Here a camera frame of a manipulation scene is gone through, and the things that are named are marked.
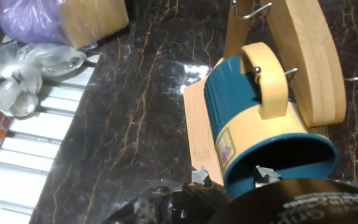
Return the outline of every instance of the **plastic bag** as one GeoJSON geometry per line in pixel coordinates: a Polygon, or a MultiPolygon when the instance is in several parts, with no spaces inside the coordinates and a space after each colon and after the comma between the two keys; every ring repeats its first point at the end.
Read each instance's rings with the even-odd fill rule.
{"type": "Polygon", "coordinates": [[[42,78],[79,68],[86,55],[56,44],[8,44],[0,48],[0,109],[14,116],[34,112],[42,78]]]}
{"type": "Polygon", "coordinates": [[[124,0],[0,0],[0,26],[26,44],[79,49],[128,25],[124,0]]]}
{"type": "Polygon", "coordinates": [[[16,59],[33,64],[42,78],[66,75],[79,68],[86,55],[72,47],[56,44],[29,44],[17,51],[16,59]]]}

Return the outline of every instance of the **dark marble surface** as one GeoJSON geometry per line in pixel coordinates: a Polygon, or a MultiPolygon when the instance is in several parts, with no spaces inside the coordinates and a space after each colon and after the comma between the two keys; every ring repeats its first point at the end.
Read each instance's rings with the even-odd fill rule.
{"type": "MultiPolygon", "coordinates": [[[[358,0],[320,1],[345,77],[358,76],[358,0]]],[[[223,54],[229,1],[136,1],[132,22],[103,47],[31,223],[100,223],[147,187],[190,180],[182,93],[223,54]]],[[[272,43],[262,16],[248,42],[272,43]]],[[[347,118],[327,129],[358,181],[358,81],[347,118]]]]}

